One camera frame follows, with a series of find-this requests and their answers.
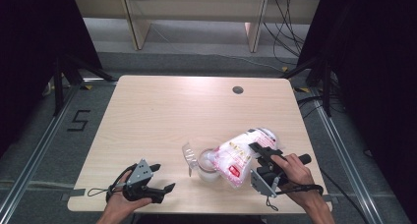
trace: desk leg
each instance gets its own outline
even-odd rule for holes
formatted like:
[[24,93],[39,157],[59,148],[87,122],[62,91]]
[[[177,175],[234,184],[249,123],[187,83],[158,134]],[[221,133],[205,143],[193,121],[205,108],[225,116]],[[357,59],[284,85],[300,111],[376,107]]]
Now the desk leg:
[[264,14],[267,9],[268,0],[260,0],[257,21],[255,23],[245,23],[246,34],[248,36],[249,50],[257,52],[258,42],[261,34],[261,26],[264,22]]
[[148,35],[150,21],[144,20],[141,11],[135,9],[129,0],[122,0],[122,4],[135,50],[141,50]]

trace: black clamp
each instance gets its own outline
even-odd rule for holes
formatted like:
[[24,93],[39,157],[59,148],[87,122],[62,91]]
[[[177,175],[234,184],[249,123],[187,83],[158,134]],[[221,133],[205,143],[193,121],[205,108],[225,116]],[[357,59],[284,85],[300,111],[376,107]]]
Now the black clamp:
[[[276,188],[285,185],[289,182],[286,174],[270,157],[278,155],[282,156],[282,151],[271,149],[270,147],[262,147],[257,142],[249,144],[249,147],[256,152],[255,157],[261,167],[257,170],[251,170],[251,186],[261,195],[277,197],[278,195],[292,193],[292,192],[307,192],[310,190],[318,190],[320,195],[323,194],[323,187],[320,185],[296,185],[292,189],[276,192]],[[299,156],[303,164],[310,163],[312,158],[309,154]]]
[[[171,193],[175,183],[166,186],[164,189],[154,189],[147,186],[153,176],[153,172],[159,170],[160,164],[148,166],[147,162],[142,159],[138,164],[134,164],[120,174],[116,181],[110,185],[106,195],[106,201],[117,191],[116,188],[122,188],[123,197],[128,201],[135,201],[144,197],[150,197],[152,203],[162,203],[166,194]],[[118,184],[122,176],[132,171],[125,183]]]

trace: light wood surface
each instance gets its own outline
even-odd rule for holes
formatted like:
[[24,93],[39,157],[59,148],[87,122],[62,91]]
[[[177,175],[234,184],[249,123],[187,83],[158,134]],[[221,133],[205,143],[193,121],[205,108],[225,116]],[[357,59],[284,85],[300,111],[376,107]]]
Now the light wood surface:
[[[241,86],[244,92],[234,93],[234,86]],[[325,186],[288,80],[124,76],[115,88],[75,189],[106,189],[125,168],[143,158],[149,165],[161,164],[150,187],[176,186],[162,204],[150,204],[139,212],[304,212],[287,196],[269,199],[278,212],[267,207],[267,198],[250,187],[249,177],[239,189],[223,179],[203,182],[197,172],[189,177],[181,150],[185,143],[190,142],[196,150],[216,147],[256,127],[268,128],[278,136],[284,154],[309,153],[313,162],[308,167],[314,180]],[[101,211],[105,205],[105,193],[74,196],[68,203],[73,211]]]

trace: gray carpet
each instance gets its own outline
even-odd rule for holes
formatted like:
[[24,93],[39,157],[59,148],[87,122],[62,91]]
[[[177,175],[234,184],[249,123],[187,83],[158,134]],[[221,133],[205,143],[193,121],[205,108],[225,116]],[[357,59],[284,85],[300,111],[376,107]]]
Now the gray carpet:
[[[281,75],[278,70],[271,67],[221,56],[99,53],[99,57],[105,71],[114,77],[134,74],[278,78]],[[288,66],[280,64],[274,58],[248,59],[263,65],[275,66],[277,69]],[[295,63],[296,59],[286,59],[286,61]],[[83,74],[86,77],[91,76],[90,73],[83,72]],[[307,74],[302,73],[292,78],[293,86],[305,86],[304,80]],[[10,223],[93,223],[98,218],[99,213],[69,211],[66,201],[61,200],[61,195],[67,194],[77,181],[114,87],[115,85],[111,84],[95,84],[90,90],[78,91]],[[304,92],[295,94],[297,99],[311,96],[310,93]],[[372,193],[383,220],[386,223],[409,223],[378,166],[372,158],[364,155],[363,149],[366,145],[362,143],[352,125],[348,112],[343,111],[338,99],[333,99],[331,103],[332,119],[364,183]],[[4,196],[10,187],[7,181],[16,180],[24,169],[26,161],[52,118],[53,104],[53,94],[39,102],[20,140],[13,144],[0,160],[1,196]],[[301,114],[308,115],[305,124],[319,165],[358,203],[315,108],[313,102],[306,103],[301,108]],[[85,129],[81,132],[68,131],[81,126],[72,122],[79,110],[89,110],[89,113],[79,115],[79,119],[88,120]],[[326,177],[325,182],[328,192],[334,199],[332,213],[336,223],[364,223],[340,190]],[[45,183],[53,183],[56,187],[47,187]],[[267,220],[268,223],[310,222],[306,215],[268,216]]]

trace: table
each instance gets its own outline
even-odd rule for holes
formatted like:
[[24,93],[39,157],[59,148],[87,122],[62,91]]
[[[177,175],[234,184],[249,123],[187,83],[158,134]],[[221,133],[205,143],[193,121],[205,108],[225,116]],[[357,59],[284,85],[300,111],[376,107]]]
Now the table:
[[[235,93],[234,86],[242,87],[243,92]],[[185,143],[228,141],[254,127],[272,130],[285,146],[284,154],[309,153],[313,162],[308,166],[316,183],[327,193],[288,80],[167,76],[120,78],[75,189],[106,189],[126,167],[143,158],[149,165],[161,164],[150,187],[162,189],[171,183],[176,186],[162,204],[148,205],[140,212],[304,212],[287,196],[270,199],[278,212],[267,207],[266,197],[250,187],[249,177],[239,189],[233,189],[223,179],[206,183],[197,173],[189,177],[181,150]],[[68,207],[73,211],[102,211],[104,198],[105,193],[73,196]]]

